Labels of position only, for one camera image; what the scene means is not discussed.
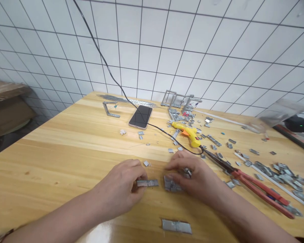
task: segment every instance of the left hand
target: left hand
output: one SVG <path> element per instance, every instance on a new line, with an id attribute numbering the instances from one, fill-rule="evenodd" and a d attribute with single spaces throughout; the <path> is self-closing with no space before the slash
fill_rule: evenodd
<path id="1" fill-rule="evenodd" d="M 148 176 L 138 159 L 125 160 L 114 166 L 91 191 L 99 221 L 105 222 L 127 213 L 143 197 L 146 187 L 137 187 L 136 180 Z"/>

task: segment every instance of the hand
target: hand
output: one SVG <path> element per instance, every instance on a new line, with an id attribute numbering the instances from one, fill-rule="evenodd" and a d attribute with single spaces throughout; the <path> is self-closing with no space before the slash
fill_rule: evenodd
<path id="1" fill-rule="evenodd" d="M 143 197 L 146 187 L 137 187 L 136 180 L 148 176 L 139 160 L 125 160 L 116 165 L 90 193 L 98 211 L 100 222 L 127 213 Z"/>
<path id="2" fill-rule="evenodd" d="M 210 207 L 216 208 L 221 201 L 227 198 L 224 195 L 230 193 L 231 190 L 202 159 L 187 150 L 177 151 L 166 166 L 166 170 L 182 170 L 186 167 L 192 171 L 190 179 L 179 173 L 171 173 L 167 176 L 187 193 Z"/>

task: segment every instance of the smartphone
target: smartphone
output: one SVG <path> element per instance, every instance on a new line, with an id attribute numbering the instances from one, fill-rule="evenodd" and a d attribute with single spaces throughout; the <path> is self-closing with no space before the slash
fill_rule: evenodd
<path id="1" fill-rule="evenodd" d="M 136 127 L 138 129 L 145 130 L 148 126 L 152 113 L 152 108 L 147 106 L 139 106 L 129 121 L 128 125 L 130 127 Z"/>

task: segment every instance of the white tile wall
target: white tile wall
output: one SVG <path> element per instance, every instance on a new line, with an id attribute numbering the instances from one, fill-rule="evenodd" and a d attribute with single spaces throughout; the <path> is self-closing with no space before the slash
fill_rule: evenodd
<path id="1" fill-rule="evenodd" d="M 304 103 L 304 0 L 76 1 L 130 97 L 172 89 L 250 116 Z M 0 80 L 32 88 L 38 123 L 93 90 L 122 94 L 73 0 L 0 0 Z"/>

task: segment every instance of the plastic container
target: plastic container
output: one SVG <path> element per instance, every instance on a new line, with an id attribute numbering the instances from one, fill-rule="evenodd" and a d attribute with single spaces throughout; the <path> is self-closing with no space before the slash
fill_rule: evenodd
<path id="1" fill-rule="evenodd" d="M 264 133 L 291 116 L 304 111 L 304 104 L 287 99 L 277 100 L 254 119 L 247 123 L 248 128 L 256 133 Z"/>

